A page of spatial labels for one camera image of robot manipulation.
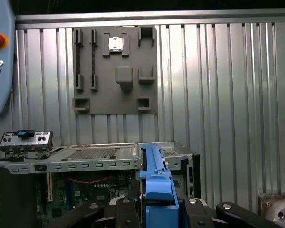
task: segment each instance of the blue connector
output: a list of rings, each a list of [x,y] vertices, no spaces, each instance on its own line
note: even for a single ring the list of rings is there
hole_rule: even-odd
[[[146,228],[177,228],[179,205],[173,178],[164,165],[164,156],[157,145],[144,145],[147,171],[140,172],[146,179],[146,201],[166,201],[169,206],[146,206]]]

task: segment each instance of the blue plastic bracket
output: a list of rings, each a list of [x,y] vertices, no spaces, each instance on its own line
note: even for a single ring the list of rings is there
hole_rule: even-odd
[[[10,96],[13,79],[15,17],[9,0],[0,0],[0,33],[8,38],[8,45],[0,49],[0,114]]]
[[[177,228],[179,204],[173,178],[165,167],[164,156],[157,145],[144,145],[147,171],[140,172],[146,179],[146,200],[169,201],[169,206],[146,206],[146,228]]]

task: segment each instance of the screw hole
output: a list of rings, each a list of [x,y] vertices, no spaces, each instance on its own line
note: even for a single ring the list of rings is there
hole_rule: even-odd
[[[283,212],[279,212],[277,215],[278,215],[279,218],[283,218],[284,217],[284,213]]]
[[[198,225],[201,226],[201,227],[203,227],[203,226],[205,226],[205,223],[202,222],[202,221],[199,221],[199,222],[198,222]]]

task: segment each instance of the ribbed metal panel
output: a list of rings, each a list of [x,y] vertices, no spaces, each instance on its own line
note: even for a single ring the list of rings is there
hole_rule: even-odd
[[[72,110],[72,29],[18,30],[5,131],[55,145],[178,141],[201,154],[202,197],[257,211],[285,193],[285,22],[159,25],[158,114]]]

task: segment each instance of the gray mounting board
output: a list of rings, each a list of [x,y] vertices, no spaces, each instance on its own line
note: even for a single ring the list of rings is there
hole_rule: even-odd
[[[75,28],[76,114],[157,113],[156,29]]]

